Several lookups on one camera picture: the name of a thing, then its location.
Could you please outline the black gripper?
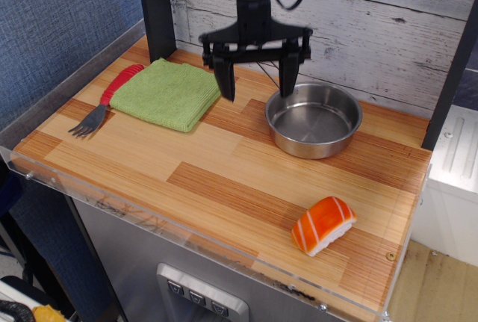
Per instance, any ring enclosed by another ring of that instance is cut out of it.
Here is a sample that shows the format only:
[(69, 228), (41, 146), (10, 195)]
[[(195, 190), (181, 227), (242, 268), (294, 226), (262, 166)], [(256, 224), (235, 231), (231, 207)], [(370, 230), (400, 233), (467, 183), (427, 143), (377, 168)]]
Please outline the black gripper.
[(291, 95), (299, 65), (311, 57), (312, 30), (276, 21), (271, 0), (237, 0), (237, 14), (232, 25), (199, 36), (203, 62), (214, 68), (222, 96), (235, 100), (233, 64), (256, 61), (279, 61), (280, 95)]

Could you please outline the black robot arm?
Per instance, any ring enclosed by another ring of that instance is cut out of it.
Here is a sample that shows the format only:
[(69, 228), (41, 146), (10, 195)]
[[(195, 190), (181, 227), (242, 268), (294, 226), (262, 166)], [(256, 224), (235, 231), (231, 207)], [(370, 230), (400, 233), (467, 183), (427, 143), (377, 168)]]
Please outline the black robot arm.
[(271, 0), (236, 0), (237, 22), (199, 37), (202, 59), (213, 69), (222, 96), (235, 100), (234, 65), (276, 61), (279, 92), (291, 95), (299, 65), (311, 57), (308, 27), (286, 25), (271, 16)]

